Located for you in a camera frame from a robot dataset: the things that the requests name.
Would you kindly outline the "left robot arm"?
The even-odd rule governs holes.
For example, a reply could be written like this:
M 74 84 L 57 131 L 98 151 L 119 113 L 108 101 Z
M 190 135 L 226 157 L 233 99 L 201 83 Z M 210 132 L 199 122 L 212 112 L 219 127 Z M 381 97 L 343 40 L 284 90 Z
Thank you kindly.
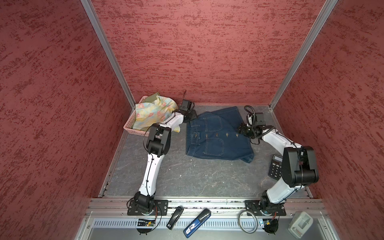
M 196 110 L 177 110 L 164 122 L 154 123 L 149 128 L 149 135 L 144 148 L 147 152 L 147 166 L 139 190 L 128 206 L 129 214 L 149 216 L 157 214 L 161 208 L 156 206 L 156 182 L 161 163 L 171 146 L 172 132 L 183 123 L 197 118 Z

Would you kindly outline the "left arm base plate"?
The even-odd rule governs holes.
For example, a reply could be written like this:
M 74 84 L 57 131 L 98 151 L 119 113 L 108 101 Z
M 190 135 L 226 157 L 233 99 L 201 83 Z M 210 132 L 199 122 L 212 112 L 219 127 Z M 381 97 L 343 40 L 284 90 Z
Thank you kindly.
M 129 202 L 128 216 L 165 216 L 168 212 L 168 200 L 150 200 L 148 205 L 141 205 L 132 200 Z

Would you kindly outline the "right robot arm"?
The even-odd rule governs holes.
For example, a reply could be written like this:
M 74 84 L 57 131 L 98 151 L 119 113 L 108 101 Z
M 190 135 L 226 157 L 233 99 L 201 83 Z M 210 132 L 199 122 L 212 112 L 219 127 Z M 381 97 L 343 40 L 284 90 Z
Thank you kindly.
M 237 132 L 251 140 L 262 140 L 282 154 L 281 176 L 273 187 L 263 192 L 256 208 L 262 215 L 277 213 L 283 209 L 287 198 L 319 181 L 316 154 L 312 147 L 294 143 L 273 126 L 241 124 Z

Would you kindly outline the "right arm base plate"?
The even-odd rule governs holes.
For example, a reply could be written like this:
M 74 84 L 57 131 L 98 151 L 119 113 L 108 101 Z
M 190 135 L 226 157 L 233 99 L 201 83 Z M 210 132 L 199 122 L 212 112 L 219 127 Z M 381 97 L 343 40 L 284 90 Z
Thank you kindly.
M 287 215 L 284 204 L 260 204 L 260 200 L 245 200 L 245 207 L 246 210 L 253 212 L 255 216 L 285 217 Z

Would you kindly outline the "blue denim skirt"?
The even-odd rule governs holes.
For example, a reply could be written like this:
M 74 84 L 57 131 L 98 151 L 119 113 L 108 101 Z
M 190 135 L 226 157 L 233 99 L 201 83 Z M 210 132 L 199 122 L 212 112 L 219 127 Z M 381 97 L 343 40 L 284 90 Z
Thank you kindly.
M 200 114 L 187 123 L 186 154 L 199 159 L 251 163 L 255 154 L 250 140 L 238 133 L 243 122 L 238 107 Z

